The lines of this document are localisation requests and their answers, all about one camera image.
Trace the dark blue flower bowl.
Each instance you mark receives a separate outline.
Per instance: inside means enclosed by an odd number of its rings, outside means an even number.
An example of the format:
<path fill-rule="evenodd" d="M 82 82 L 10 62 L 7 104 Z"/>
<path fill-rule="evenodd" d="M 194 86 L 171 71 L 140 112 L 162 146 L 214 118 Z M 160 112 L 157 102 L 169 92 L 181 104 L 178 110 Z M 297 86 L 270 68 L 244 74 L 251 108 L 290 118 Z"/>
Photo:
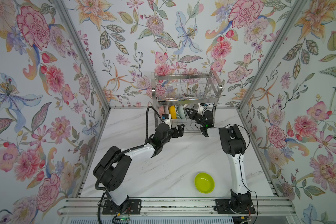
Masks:
<path fill-rule="evenodd" d="M 185 112 L 186 112 L 186 117 L 190 117 L 191 114 L 192 114 L 192 111 L 191 111 L 191 107 L 190 106 L 186 106 L 185 107 Z"/>

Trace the pale celadon bowl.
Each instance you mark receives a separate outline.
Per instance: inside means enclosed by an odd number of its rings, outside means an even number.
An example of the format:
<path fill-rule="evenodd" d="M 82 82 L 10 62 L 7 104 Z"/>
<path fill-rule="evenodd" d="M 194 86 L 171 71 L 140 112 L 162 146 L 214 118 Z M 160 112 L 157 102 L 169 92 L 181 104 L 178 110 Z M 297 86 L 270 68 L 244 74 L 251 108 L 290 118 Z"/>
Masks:
<path fill-rule="evenodd" d="M 178 108 L 177 108 L 177 112 L 178 112 L 178 115 L 179 115 L 180 119 L 184 119 L 184 118 L 186 118 L 185 110 L 184 110 L 183 105 L 179 105 L 179 106 L 178 106 Z"/>

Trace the yellow bowl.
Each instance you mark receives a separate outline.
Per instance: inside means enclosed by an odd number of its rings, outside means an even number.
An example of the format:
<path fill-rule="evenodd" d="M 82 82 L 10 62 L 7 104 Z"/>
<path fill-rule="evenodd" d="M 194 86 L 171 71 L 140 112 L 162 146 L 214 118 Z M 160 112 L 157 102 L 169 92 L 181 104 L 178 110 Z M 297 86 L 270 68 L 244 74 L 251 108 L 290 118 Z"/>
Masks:
<path fill-rule="evenodd" d="M 172 119 L 177 119 L 175 105 L 169 107 L 169 114 L 171 115 Z"/>

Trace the pink striped bowl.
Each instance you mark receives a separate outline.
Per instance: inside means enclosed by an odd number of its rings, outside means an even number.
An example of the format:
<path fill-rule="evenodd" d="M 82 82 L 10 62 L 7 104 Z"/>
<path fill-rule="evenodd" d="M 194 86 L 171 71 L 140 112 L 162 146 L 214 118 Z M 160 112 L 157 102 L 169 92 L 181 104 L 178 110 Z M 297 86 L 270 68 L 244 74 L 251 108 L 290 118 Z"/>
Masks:
<path fill-rule="evenodd" d="M 168 105 L 165 105 L 163 107 L 163 112 L 164 112 L 164 114 L 162 115 L 162 118 L 163 119 L 169 119 L 169 106 Z"/>

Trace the lime green bowl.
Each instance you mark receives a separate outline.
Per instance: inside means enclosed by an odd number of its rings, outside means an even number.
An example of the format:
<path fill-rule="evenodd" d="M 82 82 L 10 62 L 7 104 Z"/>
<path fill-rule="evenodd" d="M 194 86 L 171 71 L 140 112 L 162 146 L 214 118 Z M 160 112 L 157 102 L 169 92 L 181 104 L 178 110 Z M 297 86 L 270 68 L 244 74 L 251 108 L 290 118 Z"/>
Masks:
<path fill-rule="evenodd" d="M 207 173 L 198 173 L 194 179 L 196 189 L 203 194 L 210 194 L 215 188 L 214 179 Z"/>

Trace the green leaf pattern bowl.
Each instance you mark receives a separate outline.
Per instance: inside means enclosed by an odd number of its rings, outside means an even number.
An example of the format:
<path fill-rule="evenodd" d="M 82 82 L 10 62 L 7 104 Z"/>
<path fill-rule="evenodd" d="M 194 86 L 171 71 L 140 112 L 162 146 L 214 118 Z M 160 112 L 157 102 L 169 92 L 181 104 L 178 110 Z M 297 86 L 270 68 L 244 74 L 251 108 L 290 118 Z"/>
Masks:
<path fill-rule="evenodd" d="M 175 113 L 176 113 L 176 118 L 177 118 L 177 119 L 180 119 L 180 115 L 179 115 L 179 113 L 178 113 L 177 106 L 175 107 Z"/>

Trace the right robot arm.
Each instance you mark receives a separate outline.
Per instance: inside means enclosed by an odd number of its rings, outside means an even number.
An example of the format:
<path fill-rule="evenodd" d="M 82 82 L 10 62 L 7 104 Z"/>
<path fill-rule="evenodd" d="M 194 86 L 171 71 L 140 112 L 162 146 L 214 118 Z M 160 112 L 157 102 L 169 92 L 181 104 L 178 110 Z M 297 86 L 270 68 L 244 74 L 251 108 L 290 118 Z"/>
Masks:
<path fill-rule="evenodd" d="M 252 191 L 247 187 L 243 165 L 248 146 L 239 126 L 228 124 L 224 127 L 215 127 L 213 111 L 207 110 L 203 114 L 192 108 L 186 108 L 185 111 L 190 119 L 200 125 L 202 135 L 208 138 L 219 138 L 221 148 L 227 155 L 233 184 L 230 200 L 223 203 L 221 208 L 226 206 L 235 214 L 251 211 L 254 208 Z"/>

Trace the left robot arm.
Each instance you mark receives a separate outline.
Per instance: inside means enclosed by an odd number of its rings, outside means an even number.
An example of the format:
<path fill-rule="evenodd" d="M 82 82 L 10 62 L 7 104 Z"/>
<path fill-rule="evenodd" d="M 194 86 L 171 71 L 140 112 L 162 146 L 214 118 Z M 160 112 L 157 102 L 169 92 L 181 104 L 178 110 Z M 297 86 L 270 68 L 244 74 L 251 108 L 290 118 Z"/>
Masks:
<path fill-rule="evenodd" d="M 144 144 L 120 149 L 112 146 L 94 168 L 93 175 L 97 178 L 94 185 L 98 191 L 103 191 L 111 204 L 116 208 L 125 209 L 128 207 L 129 196 L 120 186 L 134 161 L 141 161 L 157 156 L 163 146 L 170 142 L 172 138 L 179 138 L 184 135 L 185 125 L 171 127 L 166 123 L 161 123 L 155 129 L 155 133 L 147 135 Z"/>

